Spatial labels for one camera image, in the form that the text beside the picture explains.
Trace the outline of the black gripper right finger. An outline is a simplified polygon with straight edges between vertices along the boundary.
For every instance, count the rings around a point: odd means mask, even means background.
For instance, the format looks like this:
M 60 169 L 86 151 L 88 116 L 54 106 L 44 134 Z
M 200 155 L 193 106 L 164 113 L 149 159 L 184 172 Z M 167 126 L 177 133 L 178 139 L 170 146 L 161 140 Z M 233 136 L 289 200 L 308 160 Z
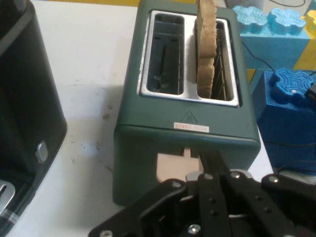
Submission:
M 219 151 L 212 151 L 212 195 L 219 217 L 246 216 L 228 230 L 243 237 L 314 237 L 316 189 L 295 179 L 269 174 L 257 182 L 231 171 Z

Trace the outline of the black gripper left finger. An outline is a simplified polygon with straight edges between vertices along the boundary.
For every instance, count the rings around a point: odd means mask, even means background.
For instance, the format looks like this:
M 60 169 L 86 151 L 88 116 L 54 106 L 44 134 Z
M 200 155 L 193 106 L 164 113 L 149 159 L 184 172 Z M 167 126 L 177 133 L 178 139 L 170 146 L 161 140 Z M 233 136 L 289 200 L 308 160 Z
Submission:
M 229 236 L 220 176 L 229 173 L 219 151 L 200 153 L 203 173 L 192 181 L 168 179 L 88 234 L 90 237 Z

